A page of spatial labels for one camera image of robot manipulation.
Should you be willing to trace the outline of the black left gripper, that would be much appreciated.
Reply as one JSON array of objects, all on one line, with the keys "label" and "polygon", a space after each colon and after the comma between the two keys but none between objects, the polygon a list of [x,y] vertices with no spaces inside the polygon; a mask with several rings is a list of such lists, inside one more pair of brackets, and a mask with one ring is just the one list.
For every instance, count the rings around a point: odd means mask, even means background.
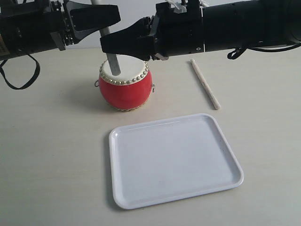
[{"label": "black left gripper", "polygon": [[89,5],[71,0],[47,2],[48,32],[60,51],[119,21],[117,5]]}]

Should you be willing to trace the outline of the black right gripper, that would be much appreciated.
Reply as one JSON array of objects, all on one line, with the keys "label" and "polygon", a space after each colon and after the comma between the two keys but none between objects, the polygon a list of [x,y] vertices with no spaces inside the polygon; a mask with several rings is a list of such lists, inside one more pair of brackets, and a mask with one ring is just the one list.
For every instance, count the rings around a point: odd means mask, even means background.
[{"label": "black right gripper", "polygon": [[156,4],[152,18],[100,38],[102,51],[143,61],[205,52],[203,6],[200,0],[167,0]]}]

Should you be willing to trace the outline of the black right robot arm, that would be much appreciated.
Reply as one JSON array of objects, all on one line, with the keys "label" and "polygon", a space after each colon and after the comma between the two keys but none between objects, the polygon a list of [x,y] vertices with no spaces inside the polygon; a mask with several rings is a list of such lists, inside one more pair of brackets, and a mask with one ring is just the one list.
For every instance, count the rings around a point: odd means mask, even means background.
[{"label": "black right robot arm", "polygon": [[281,52],[301,45],[301,3],[298,0],[247,0],[202,7],[185,0],[184,12],[168,2],[156,14],[100,39],[104,53],[148,60],[229,50],[236,59],[247,49]]}]

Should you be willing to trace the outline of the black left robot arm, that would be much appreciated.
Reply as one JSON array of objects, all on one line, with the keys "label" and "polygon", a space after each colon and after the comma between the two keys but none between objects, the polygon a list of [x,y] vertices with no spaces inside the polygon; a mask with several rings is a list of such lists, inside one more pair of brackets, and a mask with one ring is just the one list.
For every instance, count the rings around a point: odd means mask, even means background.
[{"label": "black left robot arm", "polygon": [[116,5],[92,5],[71,0],[0,2],[0,58],[64,51],[90,34],[121,21]]}]

